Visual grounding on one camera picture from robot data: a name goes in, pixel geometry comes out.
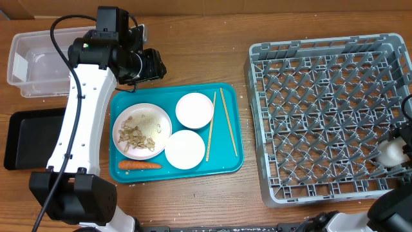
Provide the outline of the pink bowl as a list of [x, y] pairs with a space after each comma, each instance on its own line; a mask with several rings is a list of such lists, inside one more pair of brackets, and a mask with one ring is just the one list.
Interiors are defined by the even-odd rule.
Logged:
[[190, 129], [200, 129], [212, 120], [214, 106], [202, 93], [188, 93], [180, 98], [175, 109], [178, 121]]

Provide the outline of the wooden chopstick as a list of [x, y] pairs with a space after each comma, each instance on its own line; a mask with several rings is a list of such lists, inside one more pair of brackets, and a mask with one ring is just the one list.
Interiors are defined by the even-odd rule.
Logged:
[[213, 98], [213, 111], [212, 111], [212, 119], [210, 121], [210, 128], [209, 128], [209, 138], [208, 138], [208, 144], [207, 144], [207, 153], [206, 153], [206, 162], [209, 161], [209, 157], [210, 157], [210, 151], [211, 151], [211, 140], [212, 140], [212, 130], [213, 130], [213, 123], [214, 123], [214, 112], [215, 112], [215, 105], [216, 105], [216, 95], [217, 93], [214, 92], [214, 98]]
[[236, 148], [236, 142], [234, 140], [234, 134], [233, 134], [233, 131], [232, 131], [232, 126], [231, 126], [231, 122], [230, 122], [229, 112], [228, 112], [228, 109], [227, 109], [227, 104], [226, 104], [223, 88], [220, 88], [220, 93], [221, 93], [223, 108], [225, 110], [225, 115], [226, 115], [226, 119], [227, 119], [227, 125], [228, 125], [228, 128], [229, 128], [229, 133], [230, 133], [232, 145], [233, 145], [233, 148], [234, 148], [234, 153], [235, 153], [235, 156], [238, 157], [238, 151], [237, 151], [237, 148]]

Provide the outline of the white bowl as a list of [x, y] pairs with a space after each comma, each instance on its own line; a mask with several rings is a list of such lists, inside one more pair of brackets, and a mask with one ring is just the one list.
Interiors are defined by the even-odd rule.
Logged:
[[167, 161], [175, 168], [196, 167], [204, 158], [205, 143], [194, 131], [180, 130], [172, 134], [165, 145]]

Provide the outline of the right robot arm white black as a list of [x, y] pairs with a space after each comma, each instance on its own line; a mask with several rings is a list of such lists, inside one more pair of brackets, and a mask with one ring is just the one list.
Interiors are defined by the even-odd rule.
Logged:
[[[408, 95], [401, 103], [407, 121], [388, 133], [378, 145], [377, 161], [393, 168], [411, 163], [411, 116], [406, 112]], [[411, 231], [411, 184], [387, 192], [366, 213], [345, 214], [338, 211], [321, 213], [300, 223], [296, 231]]]

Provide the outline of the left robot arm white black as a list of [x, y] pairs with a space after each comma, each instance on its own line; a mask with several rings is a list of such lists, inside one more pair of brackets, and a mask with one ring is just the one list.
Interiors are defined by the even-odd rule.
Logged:
[[100, 176], [100, 140], [115, 90], [133, 93], [140, 82], [166, 74], [158, 51], [144, 49], [145, 28], [116, 6], [100, 6], [96, 27], [76, 38], [61, 58], [70, 93], [56, 146], [29, 188], [48, 216], [79, 231], [140, 231], [139, 221], [117, 204], [116, 186]]

